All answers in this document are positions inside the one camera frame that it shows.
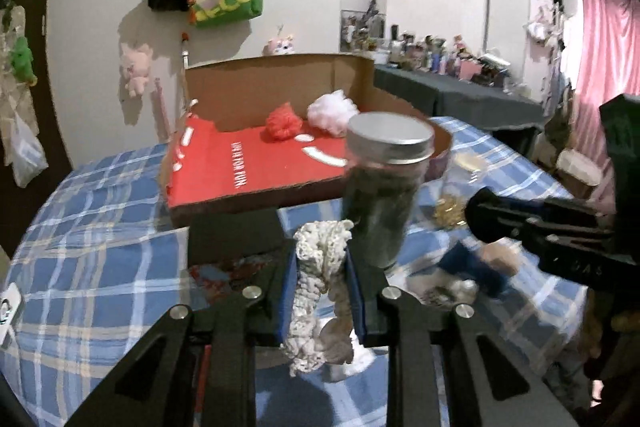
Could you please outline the cream crocheted scrunchie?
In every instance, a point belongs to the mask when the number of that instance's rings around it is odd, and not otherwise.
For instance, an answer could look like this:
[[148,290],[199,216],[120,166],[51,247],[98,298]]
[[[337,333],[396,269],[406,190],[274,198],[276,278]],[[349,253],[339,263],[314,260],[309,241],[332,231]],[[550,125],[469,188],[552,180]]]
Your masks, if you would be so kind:
[[349,220],[314,221],[294,234],[297,280],[282,343],[292,377],[354,358],[354,323],[344,274],[353,227]]

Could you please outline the white fluffy plush toy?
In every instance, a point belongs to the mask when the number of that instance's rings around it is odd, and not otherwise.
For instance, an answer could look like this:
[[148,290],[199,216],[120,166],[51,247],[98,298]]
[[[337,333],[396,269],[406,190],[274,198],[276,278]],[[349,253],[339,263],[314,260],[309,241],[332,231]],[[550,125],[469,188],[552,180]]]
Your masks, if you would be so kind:
[[[495,243],[483,244],[473,253],[480,260],[488,263],[491,268],[505,275],[508,279],[508,284],[520,272],[524,262],[521,248],[518,245],[507,242],[505,239],[500,239]],[[411,295],[418,298],[424,305],[442,309],[452,309],[457,305],[472,305],[480,295],[488,297],[478,289],[478,286],[473,281],[459,279],[459,277],[450,275],[440,269],[439,262],[426,273],[414,274],[408,277],[406,288]]]

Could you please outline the glass jar with dark contents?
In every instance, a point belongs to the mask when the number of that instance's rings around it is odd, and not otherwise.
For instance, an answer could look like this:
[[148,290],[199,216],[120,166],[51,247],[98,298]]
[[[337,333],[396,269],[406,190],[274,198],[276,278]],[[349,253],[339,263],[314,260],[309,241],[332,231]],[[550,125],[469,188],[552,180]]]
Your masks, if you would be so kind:
[[396,263],[416,195],[434,153],[430,124],[396,113],[360,113],[349,119],[342,218],[370,265]]

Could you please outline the colourful beauty cream tin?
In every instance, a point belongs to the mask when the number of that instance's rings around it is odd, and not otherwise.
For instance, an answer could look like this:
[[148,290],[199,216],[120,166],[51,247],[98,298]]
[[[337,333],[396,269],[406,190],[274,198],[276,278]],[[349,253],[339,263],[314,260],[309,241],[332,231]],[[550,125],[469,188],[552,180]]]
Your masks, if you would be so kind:
[[211,213],[190,224],[188,272],[210,305],[252,284],[290,293],[296,277],[294,251],[277,209]]

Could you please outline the glass jar with gold beads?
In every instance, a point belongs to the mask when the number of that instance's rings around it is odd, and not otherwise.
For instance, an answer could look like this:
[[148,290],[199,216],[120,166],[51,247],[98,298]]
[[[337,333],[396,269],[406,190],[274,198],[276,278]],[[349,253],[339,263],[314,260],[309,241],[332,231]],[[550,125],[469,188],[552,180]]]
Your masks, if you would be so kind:
[[475,153],[458,152],[451,157],[433,212],[439,228],[465,227],[466,204],[483,187],[487,169],[486,159]]

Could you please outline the dark cloth covered table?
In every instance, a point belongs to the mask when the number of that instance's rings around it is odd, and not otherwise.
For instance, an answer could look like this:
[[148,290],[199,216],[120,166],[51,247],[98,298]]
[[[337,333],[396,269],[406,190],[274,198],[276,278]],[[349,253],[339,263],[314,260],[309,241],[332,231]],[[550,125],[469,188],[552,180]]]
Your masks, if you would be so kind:
[[374,85],[427,116],[456,118],[477,129],[544,129],[544,112],[539,104],[454,77],[376,65]]

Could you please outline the cardboard box with red lining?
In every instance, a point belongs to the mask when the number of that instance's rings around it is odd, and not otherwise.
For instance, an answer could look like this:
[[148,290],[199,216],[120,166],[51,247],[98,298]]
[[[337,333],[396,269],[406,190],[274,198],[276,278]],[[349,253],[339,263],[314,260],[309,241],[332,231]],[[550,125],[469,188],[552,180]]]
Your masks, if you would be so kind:
[[171,222],[334,199],[343,193],[345,140],[307,120],[320,96],[359,112],[426,117],[375,87],[374,64],[344,54],[288,54],[186,70],[189,102],[160,167]]

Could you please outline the red mesh puff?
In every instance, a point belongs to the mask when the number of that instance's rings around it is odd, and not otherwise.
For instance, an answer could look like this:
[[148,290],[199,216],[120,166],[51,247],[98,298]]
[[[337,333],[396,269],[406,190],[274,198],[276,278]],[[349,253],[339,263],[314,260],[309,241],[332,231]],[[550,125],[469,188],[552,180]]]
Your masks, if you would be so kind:
[[286,102],[268,115],[265,129],[274,141],[293,139],[302,132],[304,121],[295,112],[290,102]]

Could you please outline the blue plaid tablecloth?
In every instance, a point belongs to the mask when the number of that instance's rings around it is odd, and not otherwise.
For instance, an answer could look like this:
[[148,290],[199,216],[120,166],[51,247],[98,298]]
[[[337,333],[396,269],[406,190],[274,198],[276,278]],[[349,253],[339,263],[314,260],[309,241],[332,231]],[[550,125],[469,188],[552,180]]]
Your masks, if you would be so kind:
[[[466,122],[436,117],[452,151],[488,162],[483,182],[518,198],[570,197],[547,173]],[[1,349],[1,374],[36,426],[63,426],[82,400],[176,303],[201,293],[186,273],[186,229],[173,229],[157,175],[166,145],[130,150],[73,171],[53,192],[15,251],[1,290],[14,283],[22,309]],[[431,271],[465,229],[410,225],[392,284]],[[530,254],[503,298],[477,310],[529,366],[543,374],[579,329],[586,288],[550,277]],[[291,378],[288,367],[259,369],[258,426],[384,426],[386,355],[364,372],[330,383],[322,371]]]

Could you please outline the white mesh puff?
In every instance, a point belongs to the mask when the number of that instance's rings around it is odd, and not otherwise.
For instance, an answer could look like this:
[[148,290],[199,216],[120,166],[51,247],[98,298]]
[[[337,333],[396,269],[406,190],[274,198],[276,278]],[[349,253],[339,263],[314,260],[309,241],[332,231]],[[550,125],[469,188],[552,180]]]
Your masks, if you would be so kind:
[[358,114],[357,105],[347,98],[343,90],[336,90],[321,95],[308,106],[307,122],[310,127],[341,138],[346,134],[348,122]]

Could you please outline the white cabinet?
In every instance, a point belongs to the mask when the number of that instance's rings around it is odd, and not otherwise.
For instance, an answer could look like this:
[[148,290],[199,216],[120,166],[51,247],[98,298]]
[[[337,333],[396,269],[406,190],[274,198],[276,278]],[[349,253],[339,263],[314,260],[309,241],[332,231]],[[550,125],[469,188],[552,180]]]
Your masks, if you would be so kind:
[[547,100],[564,50],[563,0],[487,0],[483,50],[506,63],[516,90]]

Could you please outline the pink round plush toy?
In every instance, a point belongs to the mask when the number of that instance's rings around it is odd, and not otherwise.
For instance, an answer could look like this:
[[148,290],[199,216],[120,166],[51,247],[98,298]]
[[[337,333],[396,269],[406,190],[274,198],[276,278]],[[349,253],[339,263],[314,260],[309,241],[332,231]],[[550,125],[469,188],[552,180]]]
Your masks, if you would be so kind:
[[295,53],[294,37],[271,38],[264,47],[265,56],[288,55]]

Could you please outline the white plastic bag on door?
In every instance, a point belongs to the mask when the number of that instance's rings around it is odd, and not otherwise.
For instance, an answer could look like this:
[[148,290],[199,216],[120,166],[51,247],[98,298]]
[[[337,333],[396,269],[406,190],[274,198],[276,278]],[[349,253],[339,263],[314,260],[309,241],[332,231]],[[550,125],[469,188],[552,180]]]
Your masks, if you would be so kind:
[[11,126],[11,155],[14,180],[21,188],[49,167],[38,138],[17,114],[13,116]]

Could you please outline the green plush on door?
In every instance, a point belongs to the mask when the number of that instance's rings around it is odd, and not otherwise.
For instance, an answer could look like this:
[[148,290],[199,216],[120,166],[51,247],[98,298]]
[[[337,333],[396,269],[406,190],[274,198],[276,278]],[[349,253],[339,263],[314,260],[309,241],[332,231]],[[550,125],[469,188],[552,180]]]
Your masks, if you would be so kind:
[[11,67],[15,79],[32,87],[38,81],[32,69],[32,50],[29,49],[26,37],[18,37],[11,52]]

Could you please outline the pink plush on wall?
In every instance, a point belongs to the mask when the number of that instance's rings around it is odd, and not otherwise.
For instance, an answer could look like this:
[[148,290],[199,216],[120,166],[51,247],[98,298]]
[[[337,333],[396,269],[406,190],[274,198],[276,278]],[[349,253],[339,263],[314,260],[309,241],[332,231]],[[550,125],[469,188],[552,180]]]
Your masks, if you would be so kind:
[[137,98],[144,93],[146,84],[150,80],[152,49],[145,43],[138,48],[132,48],[127,43],[120,45],[122,51],[122,77],[130,98]]

